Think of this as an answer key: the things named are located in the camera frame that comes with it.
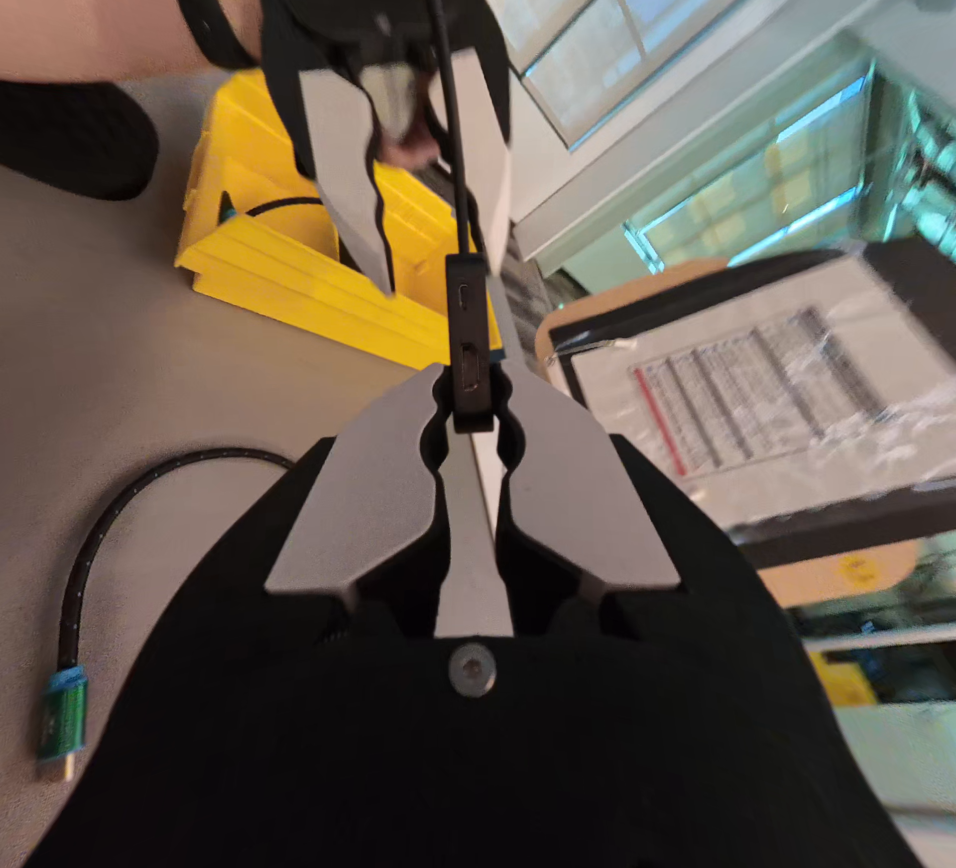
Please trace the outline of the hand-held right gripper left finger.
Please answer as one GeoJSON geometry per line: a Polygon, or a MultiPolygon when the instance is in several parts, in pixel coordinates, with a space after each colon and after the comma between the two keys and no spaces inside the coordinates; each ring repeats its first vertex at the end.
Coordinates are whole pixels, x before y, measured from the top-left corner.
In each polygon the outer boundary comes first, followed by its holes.
{"type": "Polygon", "coordinates": [[[451,562],[448,369],[431,364],[336,437],[266,579],[356,614],[385,606],[408,636],[435,634],[451,562]]]}

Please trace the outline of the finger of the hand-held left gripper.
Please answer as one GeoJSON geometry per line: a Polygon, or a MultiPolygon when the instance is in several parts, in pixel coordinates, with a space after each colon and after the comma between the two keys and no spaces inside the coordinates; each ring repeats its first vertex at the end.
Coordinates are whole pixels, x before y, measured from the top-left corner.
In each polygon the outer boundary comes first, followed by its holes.
{"type": "Polygon", "coordinates": [[[489,270],[500,273],[508,247],[511,162],[484,72],[474,50],[452,55],[466,185],[489,270]]]}
{"type": "Polygon", "coordinates": [[[373,105],[330,68],[301,71],[299,87],[319,195],[358,270],[391,298],[396,284],[374,175],[373,105]]]}

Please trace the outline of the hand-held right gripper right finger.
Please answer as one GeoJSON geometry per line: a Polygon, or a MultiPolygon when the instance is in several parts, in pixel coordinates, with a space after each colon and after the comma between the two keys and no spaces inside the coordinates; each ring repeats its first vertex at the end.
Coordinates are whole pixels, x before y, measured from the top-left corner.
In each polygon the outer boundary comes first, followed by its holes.
{"type": "Polygon", "coordinates": [[[548,632],[574,598],[599,610],[618,593],[681,585],[610,435],[521,362],[493,366],[505,468],[495,562],[513,633],[548,632]]]}

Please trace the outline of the yellow plastic bin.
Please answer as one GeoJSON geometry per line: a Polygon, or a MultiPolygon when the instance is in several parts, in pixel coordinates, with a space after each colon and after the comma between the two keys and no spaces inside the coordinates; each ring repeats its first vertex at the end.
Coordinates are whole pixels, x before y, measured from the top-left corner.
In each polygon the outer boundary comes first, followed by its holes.
{"type": "Polygon", "coordinates": [[[193,152],[175,264],[205,296],[417,370],[448,364],[451,206],[405,171],[376,165],[375,174],[392,298],[343,261],[262,72],[237,72],[215,92],[193,152]]]}

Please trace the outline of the dark grey USB hub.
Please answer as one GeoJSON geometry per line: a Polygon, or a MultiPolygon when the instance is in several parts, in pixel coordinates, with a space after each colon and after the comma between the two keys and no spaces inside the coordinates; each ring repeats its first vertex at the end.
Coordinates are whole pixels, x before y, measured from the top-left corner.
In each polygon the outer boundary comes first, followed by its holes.
{"type": "Polygon", "coordinates": [[[469,190],[448,22],[442,0],[424,0],[447,116],[457,251],[446,261],[452,421],[457,433],[493,429],[490,345],[482,258],[472,253],[469,190]]]}

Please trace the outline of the person's left hand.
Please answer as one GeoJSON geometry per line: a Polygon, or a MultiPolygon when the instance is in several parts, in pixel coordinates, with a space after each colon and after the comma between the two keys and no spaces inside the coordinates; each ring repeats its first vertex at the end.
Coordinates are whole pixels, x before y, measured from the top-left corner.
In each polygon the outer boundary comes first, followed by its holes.
{"type": "Polygon", "coordinates": [[[381,134],[376,160],[385,166],[417,171],[440,157],[440,147],[425,121],[414,121],[403,137],[381,134]]]}

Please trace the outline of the taped instruction sheet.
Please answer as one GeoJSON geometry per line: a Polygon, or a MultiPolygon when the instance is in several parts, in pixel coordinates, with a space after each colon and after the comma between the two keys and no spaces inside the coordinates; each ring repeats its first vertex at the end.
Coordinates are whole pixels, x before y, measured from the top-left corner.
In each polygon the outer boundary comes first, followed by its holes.
{"type": "Polygon", "coordinates": [[[604,430],[724,529],[954,478],[954,362],[861,257],[570,366],[604,430]]]}

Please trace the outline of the instruction sheet on stand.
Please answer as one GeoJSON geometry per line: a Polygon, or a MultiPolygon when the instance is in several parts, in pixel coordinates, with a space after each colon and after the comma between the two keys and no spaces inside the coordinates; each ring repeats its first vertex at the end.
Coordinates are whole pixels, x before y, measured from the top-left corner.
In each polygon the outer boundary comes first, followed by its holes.
{"type": "MultiPolygon", "coordinates": [[[[847,250],[788,253],[695,277],[688,267],[680,267],[657,279],[636,281],[639,293],[633,301],[624,301],[620,290],[560,312],[541,327],[539,357],[553,382],[587,408],[571,371],[573,356],[604,338],[639,336],[842,257],[861,257],[954,362],[954,262],[920,237],[847,250]]],[[[954,478],[940,489],[910,487],[732,529],[724,529],[705,513],[755,568],[767,570],[954,531],[954,478]]]]}

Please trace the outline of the tall window with blinds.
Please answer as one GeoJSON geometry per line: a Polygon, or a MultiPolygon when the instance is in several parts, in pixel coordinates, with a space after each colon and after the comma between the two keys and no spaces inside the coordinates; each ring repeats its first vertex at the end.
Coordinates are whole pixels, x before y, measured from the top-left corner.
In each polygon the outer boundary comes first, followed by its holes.
{"type": "Polygon", "coordinates": [[[865,186],[873,62],[850,62],[622,221],[647,273],[698,257],[752,260],[865,186]]]}

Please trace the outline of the black ribbed pad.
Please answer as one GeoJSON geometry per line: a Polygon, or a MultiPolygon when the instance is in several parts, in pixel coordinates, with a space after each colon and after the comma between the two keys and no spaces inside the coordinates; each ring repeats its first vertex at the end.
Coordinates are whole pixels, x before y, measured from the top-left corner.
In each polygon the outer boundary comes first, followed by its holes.
{"type": "Polygon", "coordinates": [[[129,201],[159,150],[152,120],[116,85],[1,83],[1,165],[46,186],[129,201]]]}

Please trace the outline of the yellow plastic container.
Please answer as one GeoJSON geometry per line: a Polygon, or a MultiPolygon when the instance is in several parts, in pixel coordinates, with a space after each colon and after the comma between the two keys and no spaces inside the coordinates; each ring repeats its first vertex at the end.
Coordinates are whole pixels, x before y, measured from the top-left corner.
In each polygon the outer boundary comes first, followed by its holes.
{"type": "Polygon", "coordinates": [[[853,661],[830,661],[823,653],[808,653],[825,695],[833,708],[876,707],[878,695],[853,661]]]}

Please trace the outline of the silver ceiling ductwork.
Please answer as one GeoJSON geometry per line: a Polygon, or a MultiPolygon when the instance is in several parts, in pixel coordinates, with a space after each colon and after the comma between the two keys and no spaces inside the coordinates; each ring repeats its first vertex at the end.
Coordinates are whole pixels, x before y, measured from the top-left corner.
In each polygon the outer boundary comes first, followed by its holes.
{"type": "Polygon", "coordinates": [[[915,88],[903,91],[880,230],[884,242],[917,235],[955,260],[954,112],[915,88]]]}

